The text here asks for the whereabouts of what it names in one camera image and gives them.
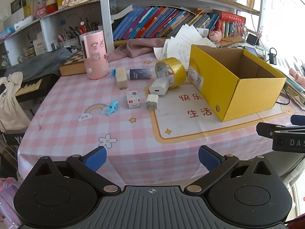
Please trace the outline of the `large white charger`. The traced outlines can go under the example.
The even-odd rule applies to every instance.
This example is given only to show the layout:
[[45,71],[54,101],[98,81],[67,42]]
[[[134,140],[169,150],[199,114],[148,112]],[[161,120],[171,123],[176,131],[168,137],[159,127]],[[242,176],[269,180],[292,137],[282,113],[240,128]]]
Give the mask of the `large white charger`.
[[149,87],[149,93],[152,95],[164,96],[170,87],[170,80],[166,77],[157,78]]

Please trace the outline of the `smartphone with lit screen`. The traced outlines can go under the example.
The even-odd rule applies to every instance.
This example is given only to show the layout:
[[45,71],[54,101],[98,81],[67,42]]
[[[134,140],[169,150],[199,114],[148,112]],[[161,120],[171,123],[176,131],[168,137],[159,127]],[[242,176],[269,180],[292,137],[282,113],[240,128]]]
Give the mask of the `smartphone with lit screen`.
[[253,55],[258,56],[258,54],[257,54],[255,48],[251,48],[251,47],[245,46],[244,49],[247,50],[247,51],[249,51],[249,52],[252,53]]

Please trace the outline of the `pink checkered tablecloth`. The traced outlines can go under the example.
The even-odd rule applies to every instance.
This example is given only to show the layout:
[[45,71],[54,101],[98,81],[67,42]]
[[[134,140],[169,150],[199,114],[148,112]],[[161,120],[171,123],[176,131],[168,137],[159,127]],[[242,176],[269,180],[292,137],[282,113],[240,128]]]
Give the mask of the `pink checkered tablecloth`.
[[[87,75],[61,77],[37,110],[18,149],[18,167],[25,178],[42,156],[64,161],[103,146],[107,161],[98,173],[117,185],[148,185],[202,176],[198,159],[206,145],[221,155],[241,160],[272,151],[272,140],[259,136],[259,122],[289,126],[304,110],[284,104],[279,95],[273,108],[221,121],[193,83],[186,81],[158,99],[148,111],[146,99],[153,79],[129,81],[118,88],[111,75],[90,80]],[[128,109],[126,92],[137,90],[140,108]],[[107,115],[115,99],[118,111]]]

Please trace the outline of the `stack of white papers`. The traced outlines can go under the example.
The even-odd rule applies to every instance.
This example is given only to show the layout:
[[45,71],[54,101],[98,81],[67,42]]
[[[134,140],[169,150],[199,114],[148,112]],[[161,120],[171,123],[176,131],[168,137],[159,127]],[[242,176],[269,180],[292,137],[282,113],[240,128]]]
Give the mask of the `stack of white papers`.
[[163,47],[154,48],[153,51],[157,60],[174,57],[188,69],[192,45],[217,47],[207,37],[202,37],[193,25],[185,24],[175,37],[166,39]]

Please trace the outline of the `row of leaning books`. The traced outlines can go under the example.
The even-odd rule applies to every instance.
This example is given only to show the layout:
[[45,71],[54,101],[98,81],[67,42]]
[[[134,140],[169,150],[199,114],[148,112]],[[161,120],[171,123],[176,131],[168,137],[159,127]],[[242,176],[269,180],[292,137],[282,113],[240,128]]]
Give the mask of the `row of leaning books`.
[[219,18],[212,12],[174,6],[136,7],[114,26],[113,39],[173,37],[184,25],[214,31]]

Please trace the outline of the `white eraser block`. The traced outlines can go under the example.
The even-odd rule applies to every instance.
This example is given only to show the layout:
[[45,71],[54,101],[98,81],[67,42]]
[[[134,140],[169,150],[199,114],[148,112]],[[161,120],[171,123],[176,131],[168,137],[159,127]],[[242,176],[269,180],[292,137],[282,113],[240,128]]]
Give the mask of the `white eraser block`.
[[124,66],[116,68],[115,76],[118,88],[128,88],[127,72]]

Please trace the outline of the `red thick dictionary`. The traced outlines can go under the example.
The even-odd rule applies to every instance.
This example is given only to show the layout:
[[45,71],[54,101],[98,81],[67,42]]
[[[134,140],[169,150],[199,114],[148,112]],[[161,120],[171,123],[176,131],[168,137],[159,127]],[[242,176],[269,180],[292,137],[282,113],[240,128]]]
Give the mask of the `red thick dictionary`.
[[215,14],[219,15],[219,19],[222,21],[227,21],[227,22],[232,22],[232,23],[236,23],[236,24],[241,24],[241,25],[245,25],[246,23],[246,18],[230,13],[230,12],[226,12],[226,11],[220,11],[220,10],[213,10],[213,12]]

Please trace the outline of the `grey cloth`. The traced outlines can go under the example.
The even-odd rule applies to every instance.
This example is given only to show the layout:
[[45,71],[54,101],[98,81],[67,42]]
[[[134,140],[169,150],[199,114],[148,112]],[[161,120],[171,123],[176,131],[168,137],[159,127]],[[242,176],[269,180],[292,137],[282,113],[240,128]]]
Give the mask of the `grey cloth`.
[[8,68],[4,76],[8,77],[15,72],[22,72],[23,82],[40,79],[50,74],[60,77],[59,67],[71,58],[72,55],[73,53],[68,48],[61,48],[53,52],[34,56],[23,63]]

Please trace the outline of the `pen holder with pens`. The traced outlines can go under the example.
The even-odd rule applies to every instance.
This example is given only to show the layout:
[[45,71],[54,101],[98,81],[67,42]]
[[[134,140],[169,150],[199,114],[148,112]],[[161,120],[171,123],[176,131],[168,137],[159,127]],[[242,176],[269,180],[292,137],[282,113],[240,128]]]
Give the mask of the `pen holder with pens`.
[[72,26],[68,24],[63,28],[63,33],[58,35],[59,46],[61,48],[77,47],[81,46],[83,42],[83,37],[92,33],[96,33],[102,30],[102,25],[97,21],[90,21],[88,17],[79,17],[78,24]]

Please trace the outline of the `pink cylinder holder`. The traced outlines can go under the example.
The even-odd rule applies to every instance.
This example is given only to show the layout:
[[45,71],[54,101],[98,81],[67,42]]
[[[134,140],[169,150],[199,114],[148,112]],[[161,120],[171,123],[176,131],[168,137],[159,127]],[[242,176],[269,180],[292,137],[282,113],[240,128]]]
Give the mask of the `pink cylinder holder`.
[[91,80],[106,77],[110,68],[103,31],[91,31],[80,35],[80,43],[87,77]]

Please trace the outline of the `blue crumpled wrapper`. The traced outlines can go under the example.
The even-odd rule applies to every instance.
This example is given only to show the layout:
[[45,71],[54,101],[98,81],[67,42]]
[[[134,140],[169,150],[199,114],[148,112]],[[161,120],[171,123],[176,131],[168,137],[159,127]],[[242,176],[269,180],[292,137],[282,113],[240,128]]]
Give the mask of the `blue crumpled wrapper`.
[[112,69],[110,74],[111,74],[112,78],[116,78],[116,70],[115,69]]

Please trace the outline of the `yellow tape roll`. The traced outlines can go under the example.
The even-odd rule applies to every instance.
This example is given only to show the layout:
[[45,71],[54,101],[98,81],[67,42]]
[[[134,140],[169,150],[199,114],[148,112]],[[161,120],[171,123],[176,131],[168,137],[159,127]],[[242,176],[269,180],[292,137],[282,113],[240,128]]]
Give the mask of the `yellow tape roll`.
[[166,78],[170,81],[170,89],[183,84],[187,77],[184,65],[174,57],[157,61],[155,72],[157,78]]

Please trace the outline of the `white bookshelf unit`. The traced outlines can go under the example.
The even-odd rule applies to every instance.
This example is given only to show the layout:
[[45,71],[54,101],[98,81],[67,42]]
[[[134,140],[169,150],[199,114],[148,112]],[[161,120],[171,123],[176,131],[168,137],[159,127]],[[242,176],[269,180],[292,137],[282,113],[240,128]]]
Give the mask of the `white bookshelf unit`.
[[252,33],[259,31],[262,24],[262,8],[255,10],[249,5],[241,5],[229,0],[91,0],[75,7],[66,7],[52,14],[37,19],[19,31],[11,34],[1,42],[1,54],[6,53],[11,64],[18,63],[18,57],[23,54],[23,49],[37,38],[37,33],[42,33],[42,38],[48,52],[52,51],[52,44],[58,35],[68,30],[69,26],[75,27],[81,19],[102,24],[108,50],[114,49],[120,41],[112,39],[112,24],[115,16],[124,11],[129,5],[144,7],[147,5],[174,6],[189,10],[211,8],[232,13],[247,12],[258,17],[258,23],[251,29]]

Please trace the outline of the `cream white garment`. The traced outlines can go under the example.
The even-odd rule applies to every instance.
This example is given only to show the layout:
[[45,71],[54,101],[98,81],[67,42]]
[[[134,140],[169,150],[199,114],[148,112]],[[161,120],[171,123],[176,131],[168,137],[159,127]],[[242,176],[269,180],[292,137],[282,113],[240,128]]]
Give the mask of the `cream white garment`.
[[20,131],[26,129],[30,119],[25,114],[16,99],[16,92],[21,88],[23,73],[18,71],[1,77],[1,132]]

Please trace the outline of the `keyboard piano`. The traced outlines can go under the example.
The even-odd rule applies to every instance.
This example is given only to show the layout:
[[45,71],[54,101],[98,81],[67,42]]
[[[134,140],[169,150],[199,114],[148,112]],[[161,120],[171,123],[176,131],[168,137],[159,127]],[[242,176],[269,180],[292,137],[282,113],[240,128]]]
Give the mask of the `keyboard piano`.
[[58,79],[57,75],[48,74],[38,79],[23,82],[15,94],[17,101],[26,102],[46,97]]

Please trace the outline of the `white red small box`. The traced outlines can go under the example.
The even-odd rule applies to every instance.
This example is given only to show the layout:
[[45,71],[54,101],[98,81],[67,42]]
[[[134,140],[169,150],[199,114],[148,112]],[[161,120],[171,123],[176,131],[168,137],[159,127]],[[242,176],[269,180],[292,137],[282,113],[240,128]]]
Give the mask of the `white red small box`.
[[141,107],[139,93],[137,90],[126,92],[128,109],[135,109]]

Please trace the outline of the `pink cloth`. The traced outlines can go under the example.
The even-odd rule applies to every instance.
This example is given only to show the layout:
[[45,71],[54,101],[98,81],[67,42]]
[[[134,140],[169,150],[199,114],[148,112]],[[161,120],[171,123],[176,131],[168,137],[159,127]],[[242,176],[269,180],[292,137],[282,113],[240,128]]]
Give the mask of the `pink cloth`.
[[162,48],[165,39],[163,38],[138,38],[129,39],[126,43],[117,47],[114,51],[107,54],[108,62],[119,60],[125,57],[136,58],[140,55],[152,52],[154,48]]

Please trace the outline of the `purple backpack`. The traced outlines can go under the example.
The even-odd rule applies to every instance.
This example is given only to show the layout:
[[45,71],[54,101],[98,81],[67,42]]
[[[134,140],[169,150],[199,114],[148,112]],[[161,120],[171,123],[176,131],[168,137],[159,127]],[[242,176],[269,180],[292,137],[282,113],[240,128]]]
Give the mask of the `purple backpack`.
[[21,183],[13,177],[1,178],[1,222],[4,222],[7,228],[19,228],[21,226],[21,221],[14,209],[14,196],[20,185]]

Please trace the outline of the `wooden chess board box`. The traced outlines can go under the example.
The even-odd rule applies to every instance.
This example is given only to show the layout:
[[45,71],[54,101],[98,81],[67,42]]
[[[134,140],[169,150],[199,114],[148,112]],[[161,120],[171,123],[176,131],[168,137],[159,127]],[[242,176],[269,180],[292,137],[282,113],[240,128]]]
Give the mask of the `wooden chess board box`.
[[72,76],[77,74],[85,74],[85,63],[83,58],[83,52],[76,52],[71,58],[69,58],[64,64],[59,67],[61,76]]

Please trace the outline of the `pink pig plush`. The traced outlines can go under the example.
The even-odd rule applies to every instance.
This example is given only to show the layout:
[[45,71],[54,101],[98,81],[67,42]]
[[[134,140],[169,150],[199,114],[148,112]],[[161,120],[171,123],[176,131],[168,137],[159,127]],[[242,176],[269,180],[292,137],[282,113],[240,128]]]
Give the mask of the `pink pig plush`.
[[210,31],[208,38],[214,43],[219,43],[222,40],[222,32],[219,30]]

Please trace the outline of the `yellow cardboard box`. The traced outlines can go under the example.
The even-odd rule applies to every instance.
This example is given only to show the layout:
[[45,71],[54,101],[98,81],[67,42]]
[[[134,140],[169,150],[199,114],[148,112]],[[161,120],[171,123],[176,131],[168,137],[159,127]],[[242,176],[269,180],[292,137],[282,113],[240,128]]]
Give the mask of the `yellow cardboard box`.
[[225,122],[274,107],[284,74],[240,48],[191,47],[188,78]]

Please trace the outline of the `small white plug adapter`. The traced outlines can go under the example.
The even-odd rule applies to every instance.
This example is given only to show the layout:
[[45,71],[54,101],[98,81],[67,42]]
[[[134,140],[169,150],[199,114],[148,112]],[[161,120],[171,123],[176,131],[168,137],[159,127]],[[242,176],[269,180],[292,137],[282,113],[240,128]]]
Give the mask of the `small white plug adapter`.
[[158,106],[159,96],[155,94],[149,94],[146,99],[146,109],[148,111],[154,111]]

